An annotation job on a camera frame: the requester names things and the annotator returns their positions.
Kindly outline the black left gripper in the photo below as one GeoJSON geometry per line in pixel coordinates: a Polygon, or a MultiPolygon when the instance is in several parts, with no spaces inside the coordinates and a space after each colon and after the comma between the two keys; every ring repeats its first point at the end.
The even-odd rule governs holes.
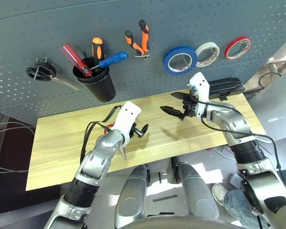
{"type": "Polygon", "coordinates": [[[146,124],[143,126],[143,128],[141,130],[136,128],[136,123],[133,123],[131,129],[130,129],[130,138],[132,138],[134,136],[134,134],[137,134],[137,136],[139,138],[143,137],[145,135],[145,133],[147,132],[149,125],[146,124]]]}

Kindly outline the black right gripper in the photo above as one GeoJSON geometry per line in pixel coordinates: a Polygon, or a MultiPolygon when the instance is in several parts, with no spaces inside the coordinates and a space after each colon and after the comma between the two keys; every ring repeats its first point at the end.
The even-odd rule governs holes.
{"type": "Polygon", "coordinates": [[[201,117],[202,112],[198,111],[198,98],[194,95],[182,93],[182,92],[174,92],[171,93],[171,96],[180,99],[183,101],[183,109],[184,113],[179,110],[174,109],[169,106],[160,106],[160,109],[167,113],[168,115],[175,116],[181,121],[185,119],[185,117],[201,117]]]}

